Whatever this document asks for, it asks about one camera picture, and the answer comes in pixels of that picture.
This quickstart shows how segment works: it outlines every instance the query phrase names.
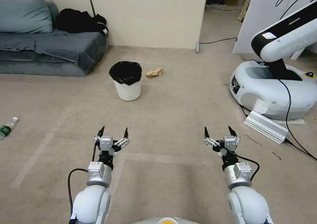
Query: trash can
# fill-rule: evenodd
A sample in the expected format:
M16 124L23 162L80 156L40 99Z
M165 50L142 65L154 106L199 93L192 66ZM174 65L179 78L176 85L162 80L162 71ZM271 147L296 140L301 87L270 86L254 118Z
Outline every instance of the trash can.
M141 95L140 80L142 68L139 63L130 61L118 62L111 67L109 74L122 100L136 100Z

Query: label sticker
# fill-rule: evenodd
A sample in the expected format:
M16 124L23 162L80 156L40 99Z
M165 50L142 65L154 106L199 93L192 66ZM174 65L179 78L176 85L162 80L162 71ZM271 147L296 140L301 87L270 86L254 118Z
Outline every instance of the label sticker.
M262 34L262 37L265 38L265 39L273 39L273 38L277 38L274 34L268 32L268 33L265 33L265 34Z

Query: green bottle label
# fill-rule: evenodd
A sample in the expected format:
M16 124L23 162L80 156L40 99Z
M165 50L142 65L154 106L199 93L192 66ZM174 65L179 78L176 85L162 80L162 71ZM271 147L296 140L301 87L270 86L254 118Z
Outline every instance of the green bottle label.
M0 127L0 133L3 133L4 135L8 136L8 134L11 132L11 128L8 126L1 126Z

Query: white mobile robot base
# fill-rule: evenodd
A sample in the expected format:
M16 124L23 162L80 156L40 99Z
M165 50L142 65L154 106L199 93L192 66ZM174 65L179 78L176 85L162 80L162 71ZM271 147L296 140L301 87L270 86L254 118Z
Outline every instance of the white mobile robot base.
M302 118L311 109L317 101L316 77L285 65L282 58L317 42L316 18L313 1L253 37L252 49L264 63L243 62L231 76L230 90L240 105L253 110L261 100L263 114L280 120L286 119L290 103L289 119Z
M312 73L302 72L286 65L299 80L282 80L288 87L292 103L289 119L303 117L317 101L317 79ZM243 107L253 110L256 101L263 101L266 107L263 114L273 119L285 120L289 106L289 96L284 85L273 79L264 63L246 61L241 63L230 78L230 91Z

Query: white panel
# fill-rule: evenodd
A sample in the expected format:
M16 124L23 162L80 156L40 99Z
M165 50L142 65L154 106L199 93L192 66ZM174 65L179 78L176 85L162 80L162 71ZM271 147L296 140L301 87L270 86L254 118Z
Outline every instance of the white panel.
M251 41L254 35L278 21L289 0L275 7L277 0L251 0L240 29L233 53L254 53Z
M91 14L89 0L53 0L59 10ZM108 22L111 45L195 48L205 0L93 0Z

